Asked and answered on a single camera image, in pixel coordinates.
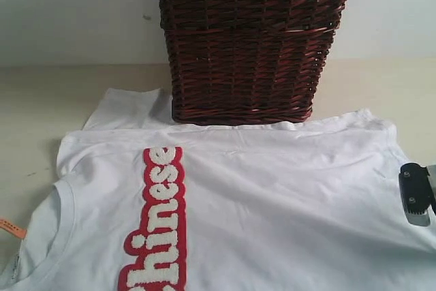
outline white fabric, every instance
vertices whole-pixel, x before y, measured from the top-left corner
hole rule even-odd
[[[61,180],[32,217],[17,278],[3,276],[0,290],[115,291],[134,261],[123,243],[144,207],[142,150],[165,146],[183,148],[186,291],[435,289],[436,219],[407,223],[397,181],[407,159],[392,124],[361,110],[303,124],[164,127],[152,104],[117,102],[150,95],[110,91],[91,130],[64,138]],[[115,123],[110,107],[126,110]]]

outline orange tag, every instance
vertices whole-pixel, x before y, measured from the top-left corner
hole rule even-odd
[[[0,218],[0,228],[3,228],[5,231],[8,231],[17,238],[24,239],[26,237],[27,230],[19,228],[17,225],[12,224],[6,219]]]

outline white t-shirt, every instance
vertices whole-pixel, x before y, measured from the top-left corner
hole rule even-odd
[[[177,125],[159,97],[111,90],[63,139],[0,290],[435,289],[436,221],[407,223],[391,123]]]

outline white wall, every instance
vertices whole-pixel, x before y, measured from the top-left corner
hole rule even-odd
[[[435,56],[435,4],[349,0],[330,58]],[[166,60],[157,0],[0,0],[2,66]]]

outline woven wicker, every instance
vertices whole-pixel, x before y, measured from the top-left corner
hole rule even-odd
[[[173,118],[304,121],[345,0],[159,0]]]

